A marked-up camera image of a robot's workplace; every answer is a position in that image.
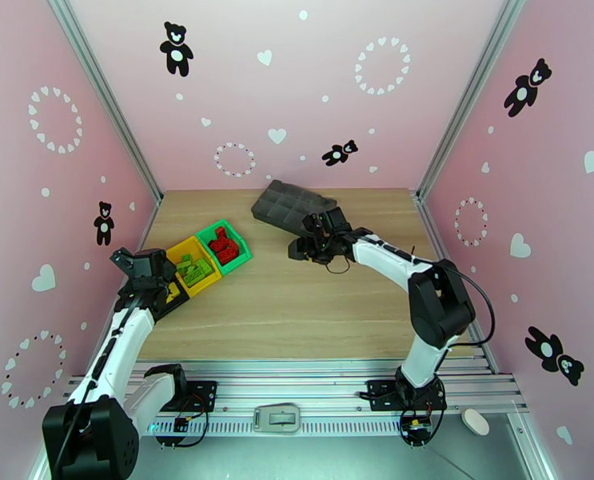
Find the green lego plate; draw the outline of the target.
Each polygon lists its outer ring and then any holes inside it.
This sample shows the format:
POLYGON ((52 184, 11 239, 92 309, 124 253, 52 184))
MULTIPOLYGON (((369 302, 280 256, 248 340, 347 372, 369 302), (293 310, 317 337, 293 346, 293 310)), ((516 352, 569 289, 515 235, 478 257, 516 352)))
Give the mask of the green lego plate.
POLYGON ((202 268, 197 266, 189 266, 181 273, 182 280, 188 288, 198 284, 208 275, 202 268))

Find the black plastic bin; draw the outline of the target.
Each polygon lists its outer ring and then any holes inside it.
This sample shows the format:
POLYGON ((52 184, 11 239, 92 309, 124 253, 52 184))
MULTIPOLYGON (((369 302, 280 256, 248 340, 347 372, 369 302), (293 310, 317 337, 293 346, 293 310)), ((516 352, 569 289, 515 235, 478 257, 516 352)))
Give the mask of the black plastic bin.
POLYGON ((187 294, 185 288, 181 284, 178 278, 174 278, 173 281, 168 285, 167 291, 165 294, 165 301, 158 306, 157 311, 153 312, 153 318, 155 322, 160 321, 164 318, 167 314, 171 313, 172 311, 176 310, 179 306, 184 304, 185 302, 189 301, 189 295, 187 294), (181 294, 171 301, 166 301, 167 295, 171 290, 177 289, 181 294))

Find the dark compartment organizer box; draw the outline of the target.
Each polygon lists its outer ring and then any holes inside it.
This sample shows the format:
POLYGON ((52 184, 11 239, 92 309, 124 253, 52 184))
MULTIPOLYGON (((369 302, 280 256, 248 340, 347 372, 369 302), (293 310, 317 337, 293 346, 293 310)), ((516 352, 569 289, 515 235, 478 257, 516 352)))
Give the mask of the dark compartment organizer box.
POLYGON ((298 237, 308 237, 303 225, 309 214, 319 214, 337 206, 337 200, 306 188, 274 179, 252 205, 252 215, 259 221, 298 237))

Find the yellow plastic bin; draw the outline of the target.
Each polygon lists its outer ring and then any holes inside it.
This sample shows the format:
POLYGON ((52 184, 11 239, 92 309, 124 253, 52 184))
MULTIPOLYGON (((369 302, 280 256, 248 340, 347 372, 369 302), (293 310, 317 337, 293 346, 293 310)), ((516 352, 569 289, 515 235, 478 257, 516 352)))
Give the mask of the yellow plastic bin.
POLYGON ((219 281, 222 277, 221 272, 217 268, 217 264, 214 260, 209 256, 206 248, 199 242, 198 238, 194 235, 188 237, 184 241, 178 243, 177 245, 169 248, 166 251, 167 258, 175 265, 176 267, 176 277, 179 279, 183 287, 185 288, 187 294, 190 298, 193 298, 200 294, 202 291, 206 290, 208 287, 215 284, 219 281), (183 254, 191 254, 193 266, 194 262, 200 258, 204 258, 214 269, 214 272, 207 276, 205 279, 200 281, 198 284, 188 288, 182 280, 181 274, 177 272, 177 266, 181 260, 181 256, 183 254))

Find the green plastic bin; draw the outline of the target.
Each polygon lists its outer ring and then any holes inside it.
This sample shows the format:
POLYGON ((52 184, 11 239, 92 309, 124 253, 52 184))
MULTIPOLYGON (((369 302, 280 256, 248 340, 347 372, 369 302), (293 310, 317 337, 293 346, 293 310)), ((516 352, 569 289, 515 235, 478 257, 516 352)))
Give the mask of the green plastic bin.
POLYGON ((234 227, 225 219, 219 220, 214 224, 207 226, 206 228, 199 230, 196 233, 196 237, 198 238, 199 242, 206 248, 209 256, 214 260, 217 264, 217 268, 221 272, 223 276, 232 273, 235 269, 242 266, 246 262, 248 262, 252 258, 252 253, 249 249, 249 246, 246 240, 234 229, 234 227), (224 226, 229 243, 237 244, 240 250, 239 256, 234 259, 232 262, 228 263, 226 266, 221 266, 219 261, 217 260, 217 256, 215 253, 209 248, 209 241, 216 239, 215 238, 215 229, 219 226, 224 226))

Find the white oval object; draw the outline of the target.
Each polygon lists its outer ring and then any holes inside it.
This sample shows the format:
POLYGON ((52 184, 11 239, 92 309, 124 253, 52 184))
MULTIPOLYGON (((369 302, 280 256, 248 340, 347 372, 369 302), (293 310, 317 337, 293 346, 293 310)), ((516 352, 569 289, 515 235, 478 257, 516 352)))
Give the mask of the white oval object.
POLYGON ((461 419, 464 425, 478 436, 487 436, 490 432, 490 425, 487 419, 473 408, 465 409, 461 413, 461 419))

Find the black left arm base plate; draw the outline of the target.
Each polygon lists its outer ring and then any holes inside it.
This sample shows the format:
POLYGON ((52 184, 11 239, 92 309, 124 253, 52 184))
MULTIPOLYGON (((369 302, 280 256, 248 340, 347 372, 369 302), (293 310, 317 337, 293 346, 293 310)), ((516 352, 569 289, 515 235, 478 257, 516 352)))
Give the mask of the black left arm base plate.
POLYGON ((187 381, 173 410, 179 414, 212 413, 217 386, 215 381, 187 381))

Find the aluminium corner post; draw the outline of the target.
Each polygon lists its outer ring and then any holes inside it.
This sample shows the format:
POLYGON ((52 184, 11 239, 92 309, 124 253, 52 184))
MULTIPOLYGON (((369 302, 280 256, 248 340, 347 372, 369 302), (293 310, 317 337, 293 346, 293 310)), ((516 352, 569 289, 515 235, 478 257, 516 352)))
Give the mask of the aluminium corner post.
POLYGON ((70 0, 46 1, 49 3, 55 18, 59 22, 70 46, 74 50, 78 61, 82 65, 86 77, 95 89, 95 92, 117 131, 119 138, 122 140, 135 169, 149 188, 149 192, 152 194, 153 200, 155 201, 155 206, 160 206, 164 197, 161 187, 157 184, 146 158, 138 145, 137 139, 134 137, 134 133, 130 129, 125 115, 122 113, 118 100, 116 99, 115 94, 103 73, 102 66, 97 60, 92 46, 77 19, 70 0))
POLYGON ((492 73, 496 60, 500 56, 526 1, 504 0, 463 94, 456 105, 456 109, 449 119, 428 168, 414 192, 417 203, 421 205, 426 203, 433 185, 440 175, 460 132, 463 130, 464 124, 475 107, 480 92, 492 73))

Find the aluminium front rail frame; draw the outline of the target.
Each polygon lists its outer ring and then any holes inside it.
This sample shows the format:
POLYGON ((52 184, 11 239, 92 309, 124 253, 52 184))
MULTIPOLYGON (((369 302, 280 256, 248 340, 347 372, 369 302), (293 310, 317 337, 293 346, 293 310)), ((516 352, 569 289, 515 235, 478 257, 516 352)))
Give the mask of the aluminium front rail frame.
MULTIPOLYGON (((370 380, 392 379, 397 364, 396 359, 184 361, 188 379, 217 383, 213 410, 207 418, 191 421, 187 434, 259 437, 261 432, 253 428, 255 409, 291 403, 301 413, 299 436, 396 436, 399 411, 373 411, 358 394, 370 380)), ((439 376, 445 385, 445 417, 467 409, 528 412, 515 378, 494 373, 480 353, 446 358, 439 376)))

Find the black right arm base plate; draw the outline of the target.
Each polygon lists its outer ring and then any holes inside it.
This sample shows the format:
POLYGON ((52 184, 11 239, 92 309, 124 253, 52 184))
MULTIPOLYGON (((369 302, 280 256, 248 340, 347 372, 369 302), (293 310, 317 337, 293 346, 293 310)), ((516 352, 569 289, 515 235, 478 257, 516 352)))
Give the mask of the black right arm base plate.
POLYGON ((370 380, 360 398, 369 402, 371 411, 444 411, 447 409, 443 382, 434 378, 415 388, 404 380, 370 380))

